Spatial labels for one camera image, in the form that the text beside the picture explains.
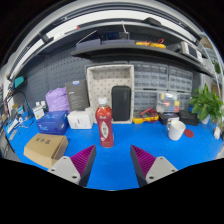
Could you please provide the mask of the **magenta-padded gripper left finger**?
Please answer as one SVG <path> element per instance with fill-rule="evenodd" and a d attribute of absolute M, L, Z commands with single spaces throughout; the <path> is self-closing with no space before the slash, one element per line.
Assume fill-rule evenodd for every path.
<path fill-rule="evenodd" d="M 81 150 L 72 157 L 61 157 L 48 171 L 74 184 L 86 187 L 96 156 L 96 146 Z"/>

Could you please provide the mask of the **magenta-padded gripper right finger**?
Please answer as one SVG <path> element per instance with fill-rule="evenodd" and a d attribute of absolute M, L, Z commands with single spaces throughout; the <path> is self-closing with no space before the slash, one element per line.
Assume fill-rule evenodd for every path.
<path fill-rule="evenodd" d="M 137 146 L 131 146 L 130 155 L 140 187 L 177 172 L 165 157 L 155 157 Z"/>

